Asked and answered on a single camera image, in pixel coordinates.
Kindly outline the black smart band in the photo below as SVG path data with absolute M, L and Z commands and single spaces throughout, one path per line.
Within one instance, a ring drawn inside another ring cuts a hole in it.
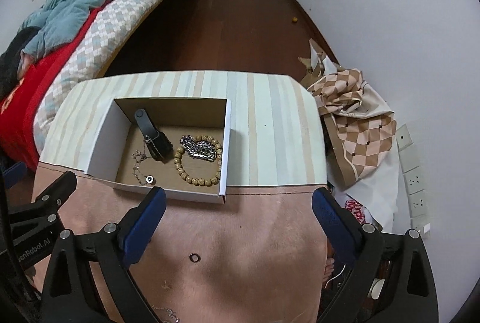
M 166 160 L 173 151 L 173 144 L 166 134 L 154 125 L 145 109 L 137 109 L 134 118 L 151 157 L 156 161 Z

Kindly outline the person's foot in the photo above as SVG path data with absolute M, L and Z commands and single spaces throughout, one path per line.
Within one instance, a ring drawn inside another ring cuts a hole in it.
M 328 281 L 330 276 L 332 275 L 333 271 L 335 270 L 335 258 L 328 257 L 325 264 L 324 275 L 322 279 L 322 285 L 325 285 Z

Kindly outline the small silver earring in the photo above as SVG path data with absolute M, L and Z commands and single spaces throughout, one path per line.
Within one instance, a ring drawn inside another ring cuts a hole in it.
M 161 323 L 180 322 L 180 319 L 176 316 L 176 313 L 171 308 L 156 307 L 155 305 L 153 305 L 152 309 L 155 311 Z

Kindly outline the red blanket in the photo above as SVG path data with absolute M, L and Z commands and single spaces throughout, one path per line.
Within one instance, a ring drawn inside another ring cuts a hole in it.
M 71 43 L 58 47 L 37 61 L 20 52 L 20 59 L 27 59 L 30 65 L 13 91 L 1 99 L 1 149 L 12 160 L 23 162 L 31 170 L 37 168 L 39 154 L 32 137 L 35 110 L 53 77 L 63 66 L 61 60 L 76 49 L 84 37 L 86 26 L 91 24 L 90 20 L 109 2 L 90 11 L 89 18 Z

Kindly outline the white plastic bag red print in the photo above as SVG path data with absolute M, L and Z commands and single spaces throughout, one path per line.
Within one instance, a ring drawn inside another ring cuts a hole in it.
M 394 143 L 381 165 L 368 177 L 350 187 L 343 186 L 338 167 L 335 164 L 333 149 L 327 156 L 327 175 L 334 186 L 334 196 L 345 208 L 348 202 L 356 201 L 362 209 L 354 211 L 358 219 L 374 220 L 382 230 L 390 232 L 397 210 L 399 193 L 400 160 Z

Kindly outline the white power strip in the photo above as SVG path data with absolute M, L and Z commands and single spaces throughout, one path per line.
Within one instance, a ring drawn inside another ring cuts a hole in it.
M 423 238 L 429 238 L 431 221 L 427 205 L 426 182 L 416 145 L 406 124 L 402 124 L 397 129 L 395 138 L 408 200 L 410 226 Z

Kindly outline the white cardboard box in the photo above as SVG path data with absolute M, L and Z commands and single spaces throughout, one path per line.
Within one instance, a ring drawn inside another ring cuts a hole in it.
M 221 98 L 112 100 L 85 173 L 122 191 L 161 187 L 170 199 L 226 201 L 231 103 Z

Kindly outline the black fuzzy garment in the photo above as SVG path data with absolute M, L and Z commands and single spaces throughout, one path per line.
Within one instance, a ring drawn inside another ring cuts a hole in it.
M 1 55 L 1 99 L 17 86 L 20 69 L 20 52 L 39 32 L 40 27 L 27 26 L 17 33 L 7 50 Z

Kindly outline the bed with checkered mattress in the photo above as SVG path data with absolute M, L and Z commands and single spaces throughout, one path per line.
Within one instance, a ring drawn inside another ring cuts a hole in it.
M 90 20 L 84 37 L 41 97 L 32 121 L 32 137 L 41 154 L 50 125 L 72 88 L 79 82 L 100 78 L 134 30 L 162 0 L 114 0 Z

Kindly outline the brown checkered cloth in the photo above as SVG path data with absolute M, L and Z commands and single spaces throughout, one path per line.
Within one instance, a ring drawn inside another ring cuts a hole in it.
M 343 186 L 370 176 L 391 151 L 395 113 L 357 68 L 331 61 L 313 39 L 302 86 L 313 96 L 326 127 Z

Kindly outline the blue blanket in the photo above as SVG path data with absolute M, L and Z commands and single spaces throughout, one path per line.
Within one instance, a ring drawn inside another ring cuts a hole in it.
M 46 0 L 19 28 L 19 31 L 32 27 L 37 30 L 21 49 L 22 53 L 37 61 L 71 43 L 89 18 L 90 11 L 108 1 L 113 0 Z

